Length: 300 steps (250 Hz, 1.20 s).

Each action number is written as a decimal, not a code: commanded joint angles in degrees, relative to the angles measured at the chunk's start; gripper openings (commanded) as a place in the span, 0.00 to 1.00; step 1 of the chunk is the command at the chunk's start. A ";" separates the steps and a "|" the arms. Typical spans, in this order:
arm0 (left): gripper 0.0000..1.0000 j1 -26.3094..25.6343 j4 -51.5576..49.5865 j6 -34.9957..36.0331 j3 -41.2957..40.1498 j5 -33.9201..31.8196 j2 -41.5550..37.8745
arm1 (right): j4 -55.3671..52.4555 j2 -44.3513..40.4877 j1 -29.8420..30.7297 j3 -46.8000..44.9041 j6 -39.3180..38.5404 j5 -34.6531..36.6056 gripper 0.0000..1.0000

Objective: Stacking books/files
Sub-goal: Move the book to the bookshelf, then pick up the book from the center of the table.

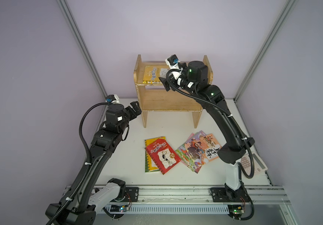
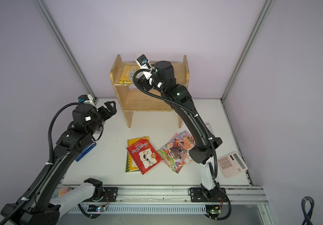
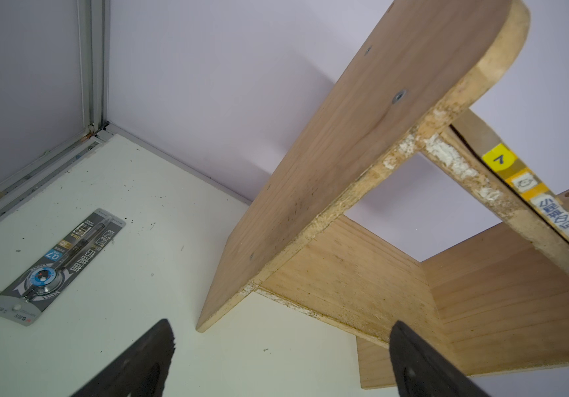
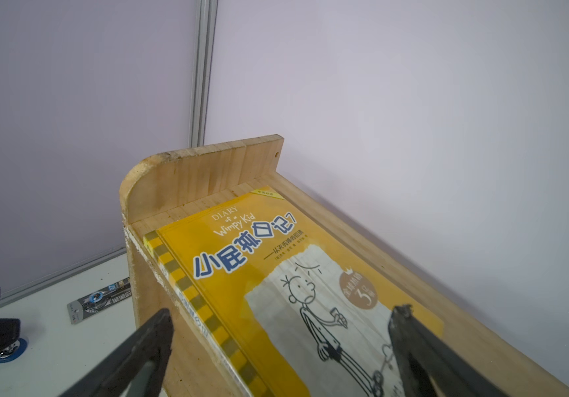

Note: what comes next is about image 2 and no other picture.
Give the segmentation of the red wimpy kid book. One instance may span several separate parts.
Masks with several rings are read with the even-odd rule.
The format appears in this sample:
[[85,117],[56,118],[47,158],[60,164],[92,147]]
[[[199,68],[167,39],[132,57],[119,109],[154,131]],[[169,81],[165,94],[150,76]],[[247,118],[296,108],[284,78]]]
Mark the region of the red wimpy kid book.
[[130,144],[127,150],[143,175],[162,161],[160,155],[146,138],[141,138]]

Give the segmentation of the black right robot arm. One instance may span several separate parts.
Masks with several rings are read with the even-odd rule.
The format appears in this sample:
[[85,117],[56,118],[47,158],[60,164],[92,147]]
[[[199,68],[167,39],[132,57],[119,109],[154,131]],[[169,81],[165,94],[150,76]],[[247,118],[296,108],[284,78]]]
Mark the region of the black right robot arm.
[[184,85],[176,82],[171,62],[159,61],[151,64],[142,55],[136,59],[140,67],[133,75],[134,85],[144,94],[167,103],[183,120],[194,138],[195,145],[189,151],[192,160],[202,165],[201,188],[203,197],[211,201],[221,193],[216,149],[222,144],[201,119],[192,97]]

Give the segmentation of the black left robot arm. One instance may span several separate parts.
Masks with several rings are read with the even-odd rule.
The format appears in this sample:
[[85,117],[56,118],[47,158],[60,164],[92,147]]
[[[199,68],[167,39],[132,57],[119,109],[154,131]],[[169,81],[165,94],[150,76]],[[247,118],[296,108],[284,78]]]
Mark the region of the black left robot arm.
[[[52,141],[52,129],[57,117],[74,106],[73,120],[61,134],[56,144]],[[94,141],[94,133],[104,127],[106,120],[117,113],[114,101],[96,106],[82,101],[63,106],[53,117],[48,129],[49,160],[31,186],[15,203],[6,204],[1,210],[1,225],[55,225],[62,215],[64,204],[50,203],[52,194],[72,162]]]

